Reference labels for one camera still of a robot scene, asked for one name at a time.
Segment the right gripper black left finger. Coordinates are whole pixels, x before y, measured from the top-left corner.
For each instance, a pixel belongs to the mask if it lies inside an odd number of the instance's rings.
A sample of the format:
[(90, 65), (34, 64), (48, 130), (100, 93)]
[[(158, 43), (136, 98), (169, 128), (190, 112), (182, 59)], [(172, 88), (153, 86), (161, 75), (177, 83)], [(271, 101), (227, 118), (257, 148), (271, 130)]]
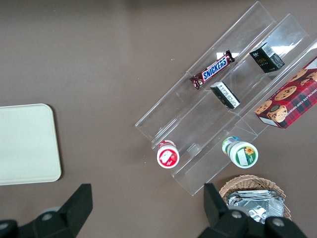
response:
[(91, 184), (82, 184), (57, 210), (47, 211), (19, 228), (20, 238), (75, 238), (93, 208)]

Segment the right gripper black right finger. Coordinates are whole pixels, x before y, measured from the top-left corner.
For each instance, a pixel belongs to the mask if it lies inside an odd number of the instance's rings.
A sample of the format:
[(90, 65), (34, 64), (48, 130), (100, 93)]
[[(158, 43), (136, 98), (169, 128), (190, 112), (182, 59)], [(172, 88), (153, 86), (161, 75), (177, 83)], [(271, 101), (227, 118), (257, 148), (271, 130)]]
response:
[(204, 210), (209, 226), (200, 238), (246, 238), (248, 217), (238, 210), (230, 210), (212, 183), (204, 184)]

